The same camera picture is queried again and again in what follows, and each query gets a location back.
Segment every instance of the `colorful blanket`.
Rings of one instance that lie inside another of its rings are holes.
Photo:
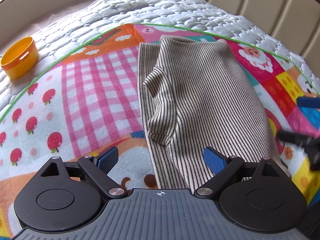
[[[14,199],[54,155],[72,161],[117,146],[119,162],[109,176],[128,190],[157,188],[141,125],[137,56],[139,43],[158,43],[168,33],[202,42],[223,38],[177,27],[122,25],[57,63],[21,93],[0,119],[0,239],[20,230]],[[226,41],[262,101],[273,134],[283,128],[316,136],[320,112],[297,107],[296,98],[317,92],[293,63]],[[319,188],[318,174],[305,174],[301,150],[279,141],[277,146],[310,201]]]

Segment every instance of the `white quilted mattress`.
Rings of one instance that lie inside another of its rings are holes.
[[[306,62],[243,16],[204,0],[97,0],[33,35],[40,53],[32,71],[14,82],[0,71],[0,116],[33,78],[49,65],[107,30],[126,23],[175,25],[223,35],[289,58],[320,91],[320,80]]]

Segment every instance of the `striped garment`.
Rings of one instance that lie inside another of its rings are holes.
[[[287,171],[264,108],[224,40],[162,36],[160,44],[141,43],[138,91],[160,187],[193,192],[210,179],[206,146],[248,162],[270,155]]]

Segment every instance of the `orange bowl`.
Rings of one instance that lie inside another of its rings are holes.
[[[32,37],[26,37],[11,46],[0,61],[2,69],[10,79],[27,73],[37,62],[39,52]]]

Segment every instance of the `headboard panel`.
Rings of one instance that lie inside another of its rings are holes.
[[[320,4],[315,0],[207,0],[245,16],[264,32],[304,57],[320,77]]]

